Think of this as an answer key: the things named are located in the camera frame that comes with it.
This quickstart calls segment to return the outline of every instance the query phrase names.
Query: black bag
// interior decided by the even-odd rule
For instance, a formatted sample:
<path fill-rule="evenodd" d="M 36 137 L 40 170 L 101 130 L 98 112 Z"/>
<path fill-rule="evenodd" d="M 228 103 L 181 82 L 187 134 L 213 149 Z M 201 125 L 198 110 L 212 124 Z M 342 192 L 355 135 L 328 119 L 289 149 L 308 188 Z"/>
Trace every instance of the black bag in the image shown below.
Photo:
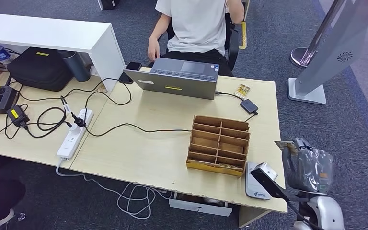
<path fill-rule="evenodd" d="M 7 69 L 20 84 L 50 91 L 62 90 L 72 78 L 63 58 L 53 49 L 30 47 Z"/>

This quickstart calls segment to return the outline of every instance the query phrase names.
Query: wooden organizer box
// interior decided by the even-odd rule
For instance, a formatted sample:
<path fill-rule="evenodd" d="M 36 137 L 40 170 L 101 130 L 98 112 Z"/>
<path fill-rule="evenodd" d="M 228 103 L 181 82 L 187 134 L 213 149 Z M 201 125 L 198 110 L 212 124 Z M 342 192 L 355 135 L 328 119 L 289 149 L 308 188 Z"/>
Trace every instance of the wooden organizer box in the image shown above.
<path fill-rule="evenodd" d="M 242 176 L 249 147 L 249 123 L 195 116 L 187 168 Z"/>

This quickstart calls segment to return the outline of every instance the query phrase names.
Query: wooden desk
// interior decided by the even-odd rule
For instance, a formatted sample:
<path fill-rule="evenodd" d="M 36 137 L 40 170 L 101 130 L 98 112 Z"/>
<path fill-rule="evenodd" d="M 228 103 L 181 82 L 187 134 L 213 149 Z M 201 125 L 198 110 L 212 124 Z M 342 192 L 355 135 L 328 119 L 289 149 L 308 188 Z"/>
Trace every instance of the wooden desk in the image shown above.
<path fill-rule="evenodd" d="M 259 107 L 259 115 L 250 120 L 247 160 L 268 162 L 278 173 L 276 182 L 285 187 L 281 151 L 273 142 L 280 140 L 275 83 L 220 76 L 217 90 L 233 93 L 239 84 L 251 87 L 248 98 Z M 136 84 L 129 88 L 132 102 L 118 106 L 107 101 L 92 128 L 93 133 L 103 133 L 125 122 L 146 130 L 191 129 L 194 115 L 236 120 L 249 117 L 239 106 L 240 100 L 231 96 L 220 95 L 211 101 L 143 91 Z M 120 102 L 128 99 L 122 84 L 115 86 L 111 98 Z M 144 133 L 122 126 L 102 137 L 87 137 L 71 169 L 241 205 L 239 227 L 270 211 L 287 212 L 284 200 L 262 201 L 246 196 L 244 177 L 188 169 L 185 161 L 189 137 L 186 132 Z"/>
<path fill-rule="evenodd" d="M 7 80 L 8 74 L 3 73 L 0 76 L 0 85 L 4 85 Z M 79 83 L 75 79 L 72 79 L 70 83 L 60 92 L 51 92 L 31 87 L 23 87 L 22 95 L 29 99 L 40 99 L 40 98 L 48 98 L 48 97 L 60 97 L 60 95 L 67 94 L 73 88 L 80 88 L 91 90 L 100 82 L 100 78 L 92 76 L 91 79 L 84 83 Z M 14 83 L 11 85 L 15 89 L 19 89 L 20 85 Z M 69 97 L 67 97 L 67 102 L 69 106 L 73 110 L 74 113 L 78 114 L 82 108 L 85 107 L 85 100 L 90 93 L 88 92 L 73 92 Z M 102 107 L 104 106 L 107 98 L 103 95 L 95 95 L 90 98 L 89 106 L 90 109 L 94 111 L 94 118 L 91 122 L 92 124 L 95 122 L 96 118 L 99 115 Z M 60 100 L 47 100 L 40 102 L 30 102 L 26 101 L 23 98 L 20 98 L 18 104 L 28 104 L 29 107 L 26 110 L 26 114 L 30 118 L 30 122 L 36 122 L 38 116 L 46 109 L 50 107 L 60 107 L 62 108 L 62 104 Z M 43 118 L 42 122 L 58 122 L 63 116 L 61 111 L 50 111 Z M 6 115 L 0 114 L 0 130 L 5 127 L 5 118 Z M 8 134 L 11 137 L 16 131 L 17 127 L 11 125 L 8 128 Z M 44 134 L 41 132 L 36 125 L 30 125 L 30 131 L 35 135 Z M 35 139 L 29 134 L 21 129 L 13 140 L 8 140 L 3 132 L 0 133 L 0 155 L 18 158 L 26 161 L 33 161 L 42 164 L 48 165 L 57 165 L 58 157 L 57 151 L 63 143 L 68 132 L 68 126 L 66 124 L 61 125 L 56 131 L 48 135 L 47 137 L 41 139 Z M 64 162 L 62 167 L 69 168 L 71 166 L 71 161 Z"/>

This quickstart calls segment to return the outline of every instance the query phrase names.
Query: thermos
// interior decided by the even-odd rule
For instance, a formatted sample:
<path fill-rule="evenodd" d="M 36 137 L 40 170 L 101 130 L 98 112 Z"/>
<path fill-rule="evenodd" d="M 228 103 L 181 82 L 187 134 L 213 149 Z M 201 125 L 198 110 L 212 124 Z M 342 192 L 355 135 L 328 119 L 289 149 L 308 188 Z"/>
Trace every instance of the thermos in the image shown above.
<path fill-rule="evenodd" d="M 85 82 L 90 79 L 90 73 L 85 68 L 84 63 L 77 52 L 65 50 L 58 50 L 58 52 L 77 81 Z"/>

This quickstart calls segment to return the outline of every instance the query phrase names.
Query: metal pole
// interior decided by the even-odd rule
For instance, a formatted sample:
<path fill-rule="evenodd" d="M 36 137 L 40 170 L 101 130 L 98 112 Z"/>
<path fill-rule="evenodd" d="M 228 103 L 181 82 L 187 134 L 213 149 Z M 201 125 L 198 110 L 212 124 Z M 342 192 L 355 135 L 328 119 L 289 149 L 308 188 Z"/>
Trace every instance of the metal pole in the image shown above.
<path fill-rule="evenodd" d="M 314 39 L 311 41 L 311 44 L 308 48 L 300 47 L 294 49 L 291 52 L 290 60 L 294 65 L 303 69 L 305 69 L 308 66 L 312 58 L 315 56 L 315 54 L 317 54 L 316 49 L 320 43 L 323 33 L 325 32 L 326 28 L 328 28 L 328 26 L 331 24 L 331 22 L 334 20 L 335 16 L 341 9 L 341 6 L 343 5 L 344 1 L 345 0 L 334 0 L 322 24 L 320 25 L 320 28 L 318 29 L 317 33 L 314 36 Z"/>

